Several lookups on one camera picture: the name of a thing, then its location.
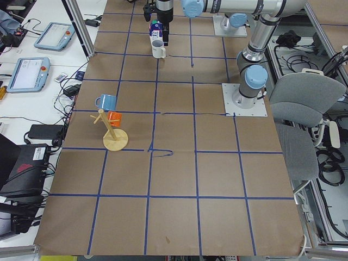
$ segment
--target blue tablet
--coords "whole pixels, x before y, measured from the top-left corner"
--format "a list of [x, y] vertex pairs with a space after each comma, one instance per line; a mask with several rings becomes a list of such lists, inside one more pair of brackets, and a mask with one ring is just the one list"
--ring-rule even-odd
[[61, 51], [71, 40], [75, 29], [71, 24], [49, 23], [34, 46], [39, 49]]
[[41, 91], [48, 76], [49, 66], [47, 57], [18, 59], [7, 92]]

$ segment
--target round wooden base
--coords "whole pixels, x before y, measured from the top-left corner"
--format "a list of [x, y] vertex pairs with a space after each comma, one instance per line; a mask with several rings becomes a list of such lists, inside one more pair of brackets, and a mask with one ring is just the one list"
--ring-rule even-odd
[[114, 129], [117, 136], [117, 140], [114, 140], [110, 133], [107, 133], [103, 138], [103, 143], [105, 148], [110, 151], [120, 151], [128, 143], [128, 135], [125, 131], [121, 129]]

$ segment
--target blue mug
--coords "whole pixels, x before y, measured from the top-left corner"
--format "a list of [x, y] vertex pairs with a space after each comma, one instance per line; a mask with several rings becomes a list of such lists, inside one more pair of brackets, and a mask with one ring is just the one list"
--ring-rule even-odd
[[115, 111], [116, 110], [117, 97], [109, 94], [101, 94], [100, 97], [96, 98], [96, 106], [104, 111]]

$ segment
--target red logo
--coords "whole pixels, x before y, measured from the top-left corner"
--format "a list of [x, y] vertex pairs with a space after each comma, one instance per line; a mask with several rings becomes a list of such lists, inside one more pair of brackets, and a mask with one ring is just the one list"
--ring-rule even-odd
[[24, 170], [26, 170], [26, 169], [28, 169], [28, 168], [30, 168], [30, 167], [33, 167], [33, 166], [30, 165], [30, 164], [22, 164], [22, 165], [17, 169], [17, 173], [22, 172], [22, 171], [24, 171]]

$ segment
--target white table surface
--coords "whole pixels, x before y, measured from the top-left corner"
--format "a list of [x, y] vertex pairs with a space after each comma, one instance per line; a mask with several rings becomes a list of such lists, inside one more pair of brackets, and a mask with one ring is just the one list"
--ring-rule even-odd
[[[0, 67], [0, 73], [11, 74], [15, 64], [3, 64]], [[7, 93], [3, 100], [0, 101], [0, 116], [8, 117], [26, 117], [32, 120], [38, 120], [46, 124], [53, 124], [57, 122], [62, 114], [53, 108], [54, 100], [60, 91], [60, 85], [53, 79], [61, 72], [67, 73], [69, 76], [73, 74], [78, 67], [66, 67], [66, 66], [51, 66], [49, 75], [45, 86], [39, 92], [22, 93], [22, 94], [10, 94]], [[9, 77], [0, 76], [0, 79], [4, 81], [4, 85], [9, 83]], [[68, 85], [81, 83], [78, 80], [70, 80]], [[0, 122], [4, 122], [6, 127], [2, 134], [14, 143], [20, 145], [24, 144], [23, 135], [29, 131], [32, 124], [39, 124], [37, 122], [27, 121], [24, 119], [0, 119]], [[32, 143], [47, 142], [51, 145], [50, 141], [33, 140]], [[53, 165], [56, 164], [58, 159], [58, 153], [52, 155], [49, 162]], [[45, 179], [44, 189], [48, 190], [51, 187], [53, 177]], [[40, 209], [38, 215], [41, 215], [43, 209]], [[11, 238], [1, 240], [0, 247], [12, 247], [12, 246], [27, 246], [34, 243], [34, 239], [38, 232], [39, 227], [31, 227], [27, 233], [15, 235]]]
[[[103, 14], [107, 0], [77, 0], [77, 2], [83, 19], [91, 19], [94, 17], [84, 14]], [[35, 28], [37, 30], [44, 30], [50, 22], [71, 23], [61, 0], [37, 0], [22, 24], [31, 18], [41, 21], [41, 24]], [[25, 28], [31, 30], [37, 23], [37, 21], [32, 20], [25, 25]], [[87, 30], [92, 42], [94, 42], [98, 27], [87, 26]], [[4, 50], [5, 53], [0, 55], [0, 63], [16, 63], [18, 58], [23, 57], [49, 57], [52, 65], [60, 66], [81, 66], [87, 61], [76, 34], [60, 52], [35, 48], [34, 43], [38, 37], [38, 35], [28, 32], [19, 47], [12, 49], [7, 47]]]

